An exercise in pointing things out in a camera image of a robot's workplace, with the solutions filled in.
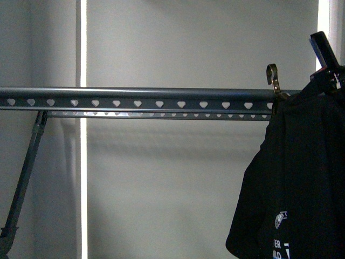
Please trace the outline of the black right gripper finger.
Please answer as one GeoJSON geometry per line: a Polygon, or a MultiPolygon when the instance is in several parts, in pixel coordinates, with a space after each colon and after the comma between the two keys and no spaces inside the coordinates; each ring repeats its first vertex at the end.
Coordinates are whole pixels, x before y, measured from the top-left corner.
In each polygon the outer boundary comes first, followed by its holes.
{"type": "Polygon", "coordinates": [[[340,68],[330,43],[323,31],[310,35],[309,42],[322,69],[336,70],[340,68]]]}

